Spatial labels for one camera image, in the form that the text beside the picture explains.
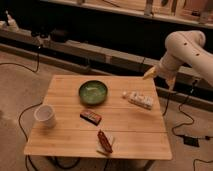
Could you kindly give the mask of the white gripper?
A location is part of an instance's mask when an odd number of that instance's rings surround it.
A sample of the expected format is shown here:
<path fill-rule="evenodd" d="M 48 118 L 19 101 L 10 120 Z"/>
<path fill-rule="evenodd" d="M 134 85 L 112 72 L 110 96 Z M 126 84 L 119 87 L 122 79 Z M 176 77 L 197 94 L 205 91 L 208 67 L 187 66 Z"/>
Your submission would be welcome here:
<path fill-rule="evenodd" d="M 181 60 L 171 54 L 165 54 L 156 65 L 156 68 L 151 67 L 144 73 L 143 79 L 155 78 L 158 75 L 161 78 L 167 79 L 169 91 L 172 91 L 176 82 L 175 76 L 181 65 Z"/>

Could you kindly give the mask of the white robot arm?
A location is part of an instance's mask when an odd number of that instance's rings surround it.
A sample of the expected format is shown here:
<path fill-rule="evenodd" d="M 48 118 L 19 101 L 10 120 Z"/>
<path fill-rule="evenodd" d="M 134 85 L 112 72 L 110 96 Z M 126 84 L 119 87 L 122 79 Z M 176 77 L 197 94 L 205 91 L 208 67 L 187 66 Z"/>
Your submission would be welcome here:
<path fill-rule="evenodd" d="M 164 56 L 144 73 L 143 78 L 159 76 L 172 90 L 179 68 L 186 63 L 213 86 L 213 54 L 203 49 L 205 42 L 205 34 L 198 30 L 170 33 L 165 39 Z"/>

